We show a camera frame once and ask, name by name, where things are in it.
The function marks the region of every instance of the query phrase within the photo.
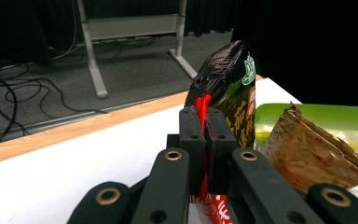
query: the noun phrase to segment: green label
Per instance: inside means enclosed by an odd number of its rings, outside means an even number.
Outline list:
[[[242,84],[247,86],[255,80],[255,61],[248,55],[248,59],[245,60],[246,74],[242,78]]]

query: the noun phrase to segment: metal stand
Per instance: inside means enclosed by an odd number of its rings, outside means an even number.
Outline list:
[[[120,17],[88,20],[84,10],[83,0],[77,0],[82,29],[89,55],[89,70],[95,90],[99,98],[107,97],[98,64],[95,61],[92,40],[119,38],[140,35],[157,35],[176,33],[176,48],[170,49],[173,58],[194,78],[197,72],[182,57],[182,46],[186,20],[186,0],[181,0],[179,13],[173,15],[157,15],[143,17]]]

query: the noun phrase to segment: stand leg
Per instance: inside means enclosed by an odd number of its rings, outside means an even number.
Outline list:
[[[87,53],[89,55],[89,71],[91,73],[91,78],[94,83],[95,90],[99,98],[107,97],[107,90],[103,83],[103,78],[101,76],[100,68],[95,62],[94,50],[92,48],[92,42],[90,37],[89,27],[87,25],[86,12],[83,6],[83,0],[77,0],[79,6],[80,19],[83,28],[84,39],[86,41]]]
[[[170,49],[173,58],[179,62],[191,78],[197,76],[197,72],[191,67],[190,64],[182,57],[183,36],[185,33],[186,21],[186,0],[181,0],[179,6],[179,15],[176,26],[176,49]]]

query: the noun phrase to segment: snack bag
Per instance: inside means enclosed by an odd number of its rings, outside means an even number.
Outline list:
[[[185,106],[211,95],[209,106],[219,109],[244,148],[255,143],[255,62],[243,40],[209,56],[190,86]]]
[[[319,183],[358,186],[358,153],[304,118],[294,105],[284,109],[260,152],[302,192]]]
[[[241,147],[255,143],[255,62],[243,40],[231,42],[209,56],[186,97],[185,106],[194,105],[203,127],[208,107],[219,109]],[[204,164],[208,169],[208,152]],[[226,195],[208,192],[208,176],[196,199],[202,223],[231,223]]]

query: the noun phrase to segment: white table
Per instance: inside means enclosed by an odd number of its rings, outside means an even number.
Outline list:
[[[300,103],[272,80],[256,82],[256,106],[291,101]],[[167,134],[179,132],[182,108],[174,106],[0,161],[0,223],[66,223],[94,186],[105,181],[129,187],[137,183],[165,149]]]

